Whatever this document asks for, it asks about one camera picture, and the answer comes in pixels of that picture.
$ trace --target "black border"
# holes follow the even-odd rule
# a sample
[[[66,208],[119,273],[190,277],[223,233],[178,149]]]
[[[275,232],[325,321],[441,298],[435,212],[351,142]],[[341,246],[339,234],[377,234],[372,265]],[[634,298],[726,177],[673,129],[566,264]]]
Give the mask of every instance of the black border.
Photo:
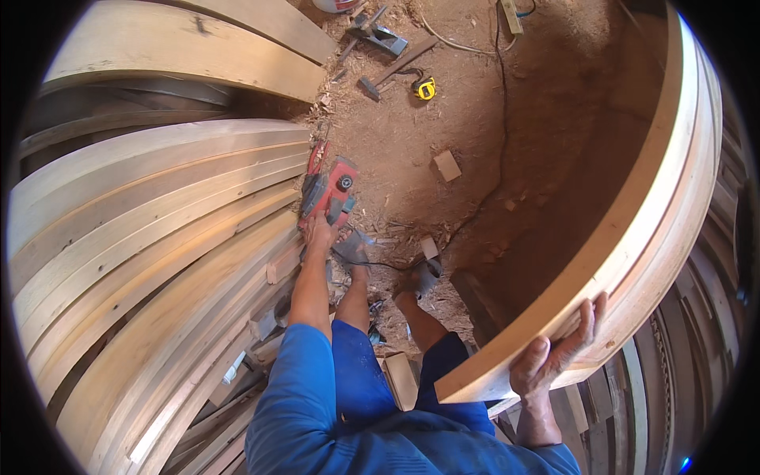
[[[88,0],[29,0],[2,2],[2,229],[5,229],[8,191],[17,181],[18,169],[10,159],[18,143],[17,129],[29,97],[38,88],[43,69],[61,38],[81,16]],[[673,2],[699,38],[713,63],[733,90],[751,141],[760,143],[760,57],[756,33],[758,7],[754,2]],[[748,154],[758,169],[758,155]],[[758,181],[751,179],[750,201],[755,211],[752,226],[758,228]],[[749,321],[754,322],[758,305],[760,252],[755,242],[751,259],[755,282],[752,286]],[[57,432],[51,431],[43,416],[43,406],[31,385],[21,358],[12,323],[6,285],[5,242],[2,243],[2,464],[22,473],[83,473],[76,465]],[[736,370],[732,393],[716,420],[718,424],[703,438],[689,473],[739,473],[743,464],[751,470],[750,445],[760,439],[757,426],[757,385],[753,378],[758,364],[757,331],[748,331],[743,354]]]

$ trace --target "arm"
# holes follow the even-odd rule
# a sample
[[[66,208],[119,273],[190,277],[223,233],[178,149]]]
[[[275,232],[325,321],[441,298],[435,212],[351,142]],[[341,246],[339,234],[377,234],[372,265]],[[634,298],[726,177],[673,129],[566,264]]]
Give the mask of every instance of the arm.
[[[245,437],[249,473],[315,473],[333,453],[337,416],[325,260],[337,228],[322,213],[307,223],[305,235],[289,325]]]
[[[306,224],[305,238],[306,255],[293,290],[288,322],[291,325],[303,323],[314,327],[332,342],[325,261],[330,247],[337,239],[337,227],[330,226],[324,211],[319,211]]]
[[[578,330],[555,348],[551,347],[549,338],[536,338],[510,368],[509,382],[522,402],[517,432],[519,445],[539,448],[562,443],[562,433],[549,402],[549,386],[575,356],[594,341],[606,306],[606,293],[597,297],[595,307],[586,299],[581,304]]]

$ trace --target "wood chip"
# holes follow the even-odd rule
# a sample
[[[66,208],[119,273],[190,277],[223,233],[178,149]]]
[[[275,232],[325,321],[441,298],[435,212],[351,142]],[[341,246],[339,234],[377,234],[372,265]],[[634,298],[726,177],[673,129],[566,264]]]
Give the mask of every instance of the wood chip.
[[[462,174],[462,171],[459,169],[459,165],[457,165],[457,161],[454,160],[454,155],[451,155],[450,150],[446,150],[444,153],[438,155],[433,161],[446,182],[450,182]]]
[[[423,248],[425,259],[430,260],[438,255],[438,246],[435,245],[435,241],[429,234],[423,236],[422,239],[420,239],[420,245]]]

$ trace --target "hand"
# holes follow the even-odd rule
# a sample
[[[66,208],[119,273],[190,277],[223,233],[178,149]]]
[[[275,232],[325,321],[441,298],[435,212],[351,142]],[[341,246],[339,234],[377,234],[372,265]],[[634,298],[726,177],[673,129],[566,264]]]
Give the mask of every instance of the hand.
[[[306,221],[304,237],[307,252],[327,254],[337,239],[337,226],[334,224],[330,226],[325,218],[325,212],[317,211]]]
[[[549,386],[557,376],[581,350],[594,342],[599,322],[604,320],[608,298],[607,293],[602,292],[593,307],[589,299],[583,301],[578,329],[554,348],[549,338],[543,336],[530,342],[509,369],[509,383],[521,399],[548,395]]]

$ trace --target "tape measure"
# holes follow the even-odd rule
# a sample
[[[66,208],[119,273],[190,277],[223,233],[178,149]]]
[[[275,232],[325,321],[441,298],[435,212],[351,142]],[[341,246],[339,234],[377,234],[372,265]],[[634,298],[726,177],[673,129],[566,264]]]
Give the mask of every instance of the tape measure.
[[[425,72],[419,68],[409,68],[396,74],[416,74],[417,80],[412,83],[412,92],[421,100],[431,100],[435,96],[435,79],[425,78]]]
[[[422,100],[431,100],[435,96],[435,79],[430,76],[412,83],[412,92]]]

